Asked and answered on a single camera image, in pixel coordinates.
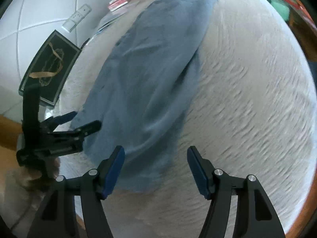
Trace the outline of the white power strip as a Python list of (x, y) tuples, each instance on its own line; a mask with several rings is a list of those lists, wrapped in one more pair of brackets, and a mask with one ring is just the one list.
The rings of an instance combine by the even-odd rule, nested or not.
[(91, 11), (92, 9), (89, 5), (82, 5), (63, 23), (62, 28), (68, 33), (72, 32)]

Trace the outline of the red white small packet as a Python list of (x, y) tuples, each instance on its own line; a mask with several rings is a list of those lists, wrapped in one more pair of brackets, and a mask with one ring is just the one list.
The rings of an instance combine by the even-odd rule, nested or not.
[(108, 9), (113, 12), (120, 7), (123, 7), (125, 4), (127, 4), (129, 0), (111, 0), (108, 5)]

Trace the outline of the black framed picture box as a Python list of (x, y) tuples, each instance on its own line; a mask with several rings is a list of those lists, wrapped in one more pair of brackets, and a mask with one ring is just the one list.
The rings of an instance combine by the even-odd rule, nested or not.
[(81, 49), (57, 30), (53, 31), (42, 44), (27, 68), (18, 92), (31, 85), (41, 88), (40, 103), (54, 108), (66, 79), (78, 59)]

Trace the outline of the lime green garment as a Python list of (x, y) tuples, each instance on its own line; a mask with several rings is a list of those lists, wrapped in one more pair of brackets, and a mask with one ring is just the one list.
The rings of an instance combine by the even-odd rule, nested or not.
[(279, 13), (279, 15), (288, 22), (290, 19), (290, 8), (283, 0), (267, 0)]

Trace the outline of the blue garment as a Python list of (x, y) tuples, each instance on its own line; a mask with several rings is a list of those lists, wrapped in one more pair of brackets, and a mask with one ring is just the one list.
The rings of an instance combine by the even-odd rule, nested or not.
[(172, 162), (197, 90), (199, 47), (215, 0), (154, 0), (118, 40), (78, 115), (76, 128), (99, 120), (84, 152), (93, 163), (125, 150), (117, 187), (157, 188)]

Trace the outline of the white lace tablecloth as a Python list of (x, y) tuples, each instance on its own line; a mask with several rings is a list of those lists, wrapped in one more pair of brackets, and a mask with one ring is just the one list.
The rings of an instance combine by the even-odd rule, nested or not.
[[(136, 6), (83, 49), (53, 114), (80, 112), (118, 40), (154, 0)], [(316, 91), (293, 33), (266, 0), (215, 0), (199, 47), (199, 80), (177, 147), (160, 185), (120, 189), (103, 202), (115, 237), (197, 237), (209, 204), (186, 159), (196, 146), (226, 173), (255, 175), (288, 231), (316, 169)], [(93, 163), (85, 152), (57, 160), (77, 177)]]

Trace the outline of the clear plastic document sleeve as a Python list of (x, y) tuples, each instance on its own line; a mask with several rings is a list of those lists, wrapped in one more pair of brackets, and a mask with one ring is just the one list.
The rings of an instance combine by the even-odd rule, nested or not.
[(117, 20), (122, 15), (126, 14), (128, 9), (120, 8), (116, 11), (107, 13), (99, 22), (98, 26), (94, 31), (94, 35), (102, 31), (104, 28), (112, 24), (115, 20)]

